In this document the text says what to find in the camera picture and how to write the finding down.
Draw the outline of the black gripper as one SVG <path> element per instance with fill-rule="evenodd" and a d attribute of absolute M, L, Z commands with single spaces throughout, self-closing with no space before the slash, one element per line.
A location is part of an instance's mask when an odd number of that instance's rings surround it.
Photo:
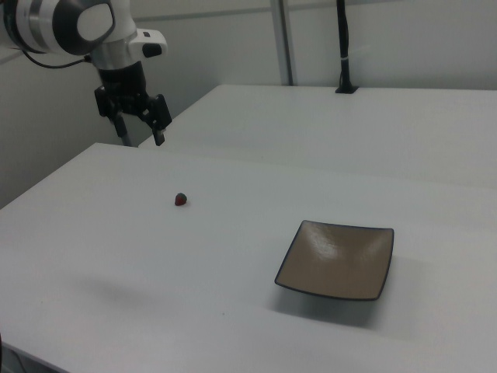
<path fill-rule="evenodd" d="M 165 97 L 147 94 L 143 64 L 139 61 L 117 70 L 99 69 L 102 85 L 94 91 L 101 117 L 114 126 L 118 137 L 127 135 L 121 113 L 143 116 L 157 146 L 165 142 L 164 131 L 172 122 Z"/>

